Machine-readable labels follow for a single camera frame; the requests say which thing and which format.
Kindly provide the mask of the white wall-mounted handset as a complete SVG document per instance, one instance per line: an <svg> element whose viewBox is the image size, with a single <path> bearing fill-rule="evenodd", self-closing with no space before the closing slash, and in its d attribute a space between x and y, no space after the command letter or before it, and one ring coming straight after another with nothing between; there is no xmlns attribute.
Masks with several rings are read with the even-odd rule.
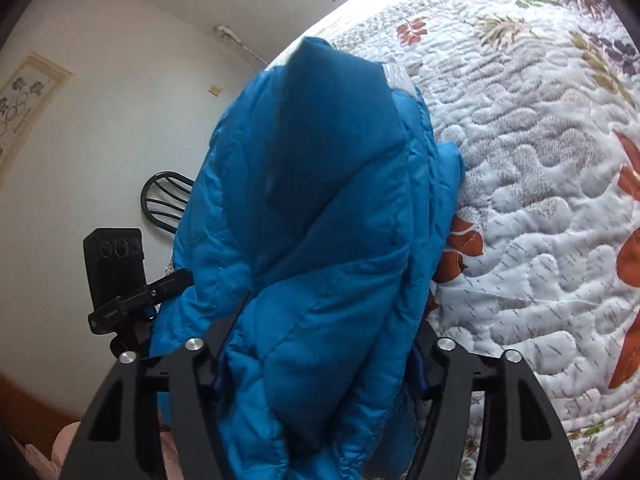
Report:
<svg viewBox="0 0 640 480"><path fill-rule="evenodd" d="M259 54L250 47L247 47L247 45L244 44L241 38L229 26L225 24L218 24L213 27L213 31L215 34L221 36L221 38L231 41L232 44L235 44L238 48L244 51L248 55L252 64L259 62L264 67L268 65L268 63Z"/></svg>

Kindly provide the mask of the floral quilted bedspread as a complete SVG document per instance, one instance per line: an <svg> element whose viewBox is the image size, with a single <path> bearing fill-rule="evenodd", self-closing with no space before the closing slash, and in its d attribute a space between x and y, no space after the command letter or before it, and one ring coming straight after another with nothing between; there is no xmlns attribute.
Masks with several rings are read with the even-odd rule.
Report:
<svg viewBox="0 0 640 480"><path fill-rule="evenodd" d="M404 66L466 174L434 331L521 353L586 479L639 474L639 50L608 0L350 0L310 26Z"/></svg>

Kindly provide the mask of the blue quilted down jacket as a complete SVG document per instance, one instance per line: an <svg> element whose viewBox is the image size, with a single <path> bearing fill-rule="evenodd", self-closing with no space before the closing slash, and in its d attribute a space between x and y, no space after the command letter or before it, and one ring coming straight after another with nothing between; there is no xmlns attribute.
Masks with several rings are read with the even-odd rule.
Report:
<svg viewBox="0 0 640 480"><path fill-rule="evenodd" d="M235 317L216 419L240 479L397 478L419 440L408 365L464 177L390 68L303 40L226 110L151 351Z"/></svg>

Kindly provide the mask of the framed wall picture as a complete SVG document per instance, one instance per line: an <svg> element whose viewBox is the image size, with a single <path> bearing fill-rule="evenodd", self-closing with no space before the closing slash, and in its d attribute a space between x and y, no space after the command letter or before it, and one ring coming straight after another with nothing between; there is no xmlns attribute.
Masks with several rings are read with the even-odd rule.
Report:
<svg viewBox="0 0 640 480"><path fill-rule="evenodd" d="M71 76L61 65L30 52L1 88L1 180L29 130Z"/></svg>

